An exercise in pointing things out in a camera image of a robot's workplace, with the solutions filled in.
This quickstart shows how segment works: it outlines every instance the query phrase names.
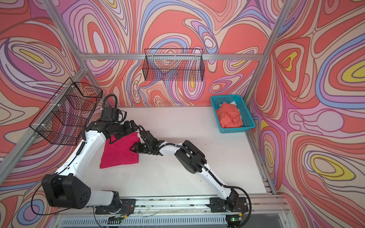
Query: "patterned panel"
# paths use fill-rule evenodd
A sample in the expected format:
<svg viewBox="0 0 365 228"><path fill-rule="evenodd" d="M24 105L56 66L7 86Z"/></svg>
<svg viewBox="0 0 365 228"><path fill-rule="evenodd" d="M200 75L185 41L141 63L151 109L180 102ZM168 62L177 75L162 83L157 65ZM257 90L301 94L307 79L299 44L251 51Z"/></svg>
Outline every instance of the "patterned panel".
<svg viewBox="0 0 365 228"><path fill-rule="evenodd" d="M87 64L104 93L118 96L119 105L157 106L209 105L213 95L243 96L257 61L217 61L215 71L206 61L202 82L145 81L141 60L90 60Z"/></svg>
<svg viewBox="0 0 365 228"><path fill-rule="evenodd" d="M0 1L0 161L28 130L36 113L78 70L59 31L39 0ZM30 198L40 179L72 151L38 138L0 187L0 227L45 227ZM39 191L34 208L54 212Z"/></svg>
<svg viewBox="0 0 365 228"><path fill-rule="evenodd" d="M365 2L299 0L250 111L298 227L365 227Z"/></svg>
<svg viewBox="0 0 365 228"><path fill-rule="evenodd" d="M143 53L202 47L205 53L262 53L282 6L271 0L72 0L60 11L85 53Z"/></svg>

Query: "black mounting plate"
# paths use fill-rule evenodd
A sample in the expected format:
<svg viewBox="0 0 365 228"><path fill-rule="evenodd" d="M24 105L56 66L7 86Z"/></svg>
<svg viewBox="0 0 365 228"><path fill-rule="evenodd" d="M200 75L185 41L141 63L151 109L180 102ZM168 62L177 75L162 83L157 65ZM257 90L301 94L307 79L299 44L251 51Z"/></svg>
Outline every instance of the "black mounting plate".
<svg viewBox="0 0 365 228"><path fill-rule="evenodd" d="M120 205L121 205L121 209L120 211L118 211L118 213L116 213L116 215L121 214L127 214L129 207L132 209L132 212L130 214L134 213L134 207L136 205L136 199L120 199ZM110 215L110 213L108 212L108 210L106 209L106 206L97 206L96 210L95 210L95 214L96 215Z"/></svg>
<svg viewBox="0 0 365 228"><path fill-rule="evenodd" d="M212 213L215 212L226 212L227 210L224 208L224 201L219 197L212 197L209 199L210 202L210 210ZM249 211L249 207L247 205L247 201L245 197L239 197L236 203L236 207L232 212L242 212L242 214Z"/></svg>

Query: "table surface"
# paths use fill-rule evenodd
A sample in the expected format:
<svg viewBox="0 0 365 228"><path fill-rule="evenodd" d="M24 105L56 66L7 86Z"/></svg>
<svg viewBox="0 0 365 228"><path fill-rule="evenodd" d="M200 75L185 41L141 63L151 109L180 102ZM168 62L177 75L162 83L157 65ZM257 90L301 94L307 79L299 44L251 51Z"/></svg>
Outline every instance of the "table surface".
<svg viewBox="0 0 365 228"><path fill-rule="evenodd" d="M246 134L221 134L212 107L121 109L127 111L126 120L134 120L158 140L192 142L227 185L239 186L249 194L266 193ZM101 147L95 154L83 179L94 190L118 191L121 197L216 194L200 176L189 173L175 156L139 154L138 164L100 169L103 151Z"/></svg>

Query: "robotic arm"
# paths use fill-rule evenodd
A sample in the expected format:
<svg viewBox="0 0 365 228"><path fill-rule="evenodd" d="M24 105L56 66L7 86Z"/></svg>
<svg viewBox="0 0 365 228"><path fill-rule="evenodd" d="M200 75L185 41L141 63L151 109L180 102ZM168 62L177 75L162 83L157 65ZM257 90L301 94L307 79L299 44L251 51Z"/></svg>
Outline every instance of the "robotic arm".
<svg viewBox="0 0 365 228"><path fill-rule="evenodd" d="M45 175L42 179L43 189L50 206L81 209L87 206L105 206L110 213L116 213L121 208L118 192L92 190L82 180L86 168L97 150L109 139L112 144L123 136L139 130L141 141L136 142L130 150L134 153L151 155L175 155L180 163L192 174L198 174L212 186L220 199L224 201L225 211L237 210L239 195L227 186L211 169L205 155L190 141L174 144L163 140L157 140L141 125L136 126L133 120L124 121L122 112L116 108L105 108L98 121L91 122L82 131L82 141L73 151L67 161L54 173Z"/></svg>

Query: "pink cloth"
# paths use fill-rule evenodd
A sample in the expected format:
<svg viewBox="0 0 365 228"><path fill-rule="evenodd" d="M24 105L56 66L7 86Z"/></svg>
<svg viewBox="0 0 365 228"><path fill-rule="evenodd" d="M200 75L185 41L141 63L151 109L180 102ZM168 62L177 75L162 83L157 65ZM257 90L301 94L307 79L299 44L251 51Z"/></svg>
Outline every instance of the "pink cloth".
<svg viewBox="0 0 365 228"><path fill-rule="evenodd" d="M223 103L216 112L222 128L242 127L241 113L234 104Z"/></svg>
<svg viewBox="0 0 365 228"><path fill-rule="evenodd" d="M138 154L129 150L138 141L137 132L124 136L111 145L108 140L105 144L103 156L101 157L100 168L138 163Z"/></svg>

